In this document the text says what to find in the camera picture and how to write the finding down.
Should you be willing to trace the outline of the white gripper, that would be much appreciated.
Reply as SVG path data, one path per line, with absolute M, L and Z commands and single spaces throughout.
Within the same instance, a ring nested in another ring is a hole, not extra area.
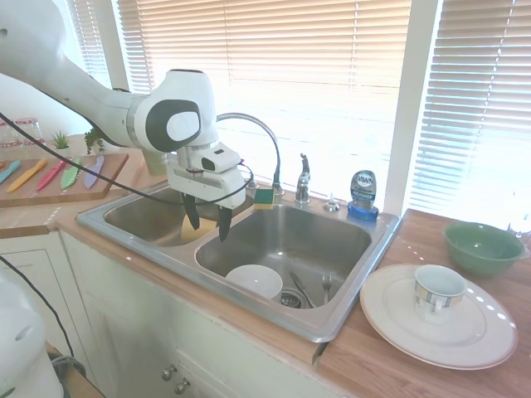
M 169 186 L 182 193 L 183 205 L 191 227 L 196 231 L 200 227 L 196 198 L 215 202 L 218 207 L 219 238 L 223 242 L 230 232 L 232 209 L 239 207 L 246 199 L 244 178 L 241 172 L 232 167 L 225 172 L 204 171 L 190 173 L 178 165 L 167 165 Z

